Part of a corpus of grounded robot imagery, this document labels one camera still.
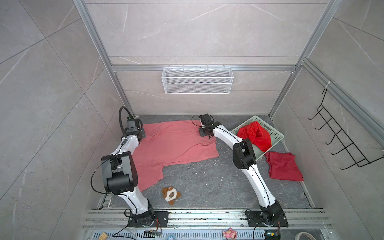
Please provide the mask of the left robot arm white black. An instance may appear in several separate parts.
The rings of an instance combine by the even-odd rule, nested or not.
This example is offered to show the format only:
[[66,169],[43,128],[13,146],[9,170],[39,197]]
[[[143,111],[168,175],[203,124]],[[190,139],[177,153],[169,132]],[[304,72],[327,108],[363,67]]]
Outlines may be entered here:
[[101,159],[105,191],[122,198],[131,211],[131,218],[137,225],[150,227],[155,221],[153,207],[138,188],[139,176],[133,153],[145,138],[141,128],[126,128],[120,146]]

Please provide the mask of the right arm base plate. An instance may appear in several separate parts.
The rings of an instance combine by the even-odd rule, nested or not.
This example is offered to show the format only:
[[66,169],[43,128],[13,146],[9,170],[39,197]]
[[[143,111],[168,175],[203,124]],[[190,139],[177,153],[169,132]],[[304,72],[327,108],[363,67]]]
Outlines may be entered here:
[[269,216],[262,211],[245,211],[249,227],[288,227],[289,223],[284,212]]

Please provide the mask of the pink t shirt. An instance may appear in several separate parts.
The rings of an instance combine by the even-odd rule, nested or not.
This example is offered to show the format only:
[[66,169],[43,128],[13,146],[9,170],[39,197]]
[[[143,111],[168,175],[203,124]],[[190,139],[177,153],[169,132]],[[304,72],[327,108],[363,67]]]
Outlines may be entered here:
[[145,124],[144,138],[133,153],[138,188],[144,191],[164,178],[163,168],[219,156],[216,138],[201,137],[200,121]]

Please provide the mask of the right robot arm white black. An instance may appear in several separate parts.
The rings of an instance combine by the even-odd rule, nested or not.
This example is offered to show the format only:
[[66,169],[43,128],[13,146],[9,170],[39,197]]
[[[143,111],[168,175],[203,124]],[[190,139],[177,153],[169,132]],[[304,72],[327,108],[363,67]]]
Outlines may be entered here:
[[267,227],[278,224],[285,218],[285,213],[260,174],[251,141],[232,134],[220,122],[211,120],[210,115],[200,116],[200,122],[201,137],[216,137],[233,150],[234,165],[242,170],[256,193],[261,222]]

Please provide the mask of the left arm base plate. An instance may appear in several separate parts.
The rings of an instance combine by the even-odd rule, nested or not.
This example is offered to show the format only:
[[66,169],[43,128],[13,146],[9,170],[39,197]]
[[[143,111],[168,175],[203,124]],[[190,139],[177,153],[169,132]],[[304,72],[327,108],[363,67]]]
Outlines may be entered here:
[[167,227],[169,221],[169,212],[155,211],[145,212],[139,215],[133,215],[133,220],[129,220],[129,227],[160,228]]

